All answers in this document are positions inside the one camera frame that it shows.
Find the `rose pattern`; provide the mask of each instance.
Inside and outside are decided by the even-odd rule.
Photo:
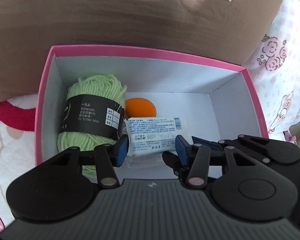
[[[286,50],[286,47],[282,47],[282,48],[280,49],[279,56],[280,56],[280,58],[283,59],[283,62],[284,62],[284,59],[287,57],[287,50]]]
[[[287,41],[282,42],[282,47],[280,48],[277,37],[269,37],[267,34],[263,37],[262,42],[264,43],[262,47],[263,54],[257,58],[259,65],[264,65],[266,70],[274,71],[282,66],[287,57],[287,49],[285,47]]]
[[[277,37],[267,37],[265,46],[262,48],[262,52],[266,54],[267,57],[273,57],[278,47]]]
[[[269,71],[274,71],[276,69],[278,69],[279,67],[282,66],[281,60],[279,57],[270,57],[267,61],[266,61],[266,69]]]

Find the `barcode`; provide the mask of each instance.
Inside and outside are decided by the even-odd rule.
[[[175,118],[175,119],[174,119],[174,122],[175,122],[175,124],[176,124],[177,130],[182,130],[180,118]]]

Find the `black label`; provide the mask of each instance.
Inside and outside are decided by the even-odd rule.
[[[67,100],[60,132],[84,132],[118,140],[123,107],[108,98],[78,95]]]

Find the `gray ribbed surface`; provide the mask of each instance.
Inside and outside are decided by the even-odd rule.
[[[287,220],[249,224],[216,210],[205,193],[178,180],[126,179],[104,190],[88,210],[68,221],[34,225],[15,221],[4,240],[294,240],[300,232]]]

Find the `red fabric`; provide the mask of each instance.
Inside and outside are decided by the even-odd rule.
[[[0,103],[0,121],[22,131],[34,131],[35,108],[22,109],[8,101]]]

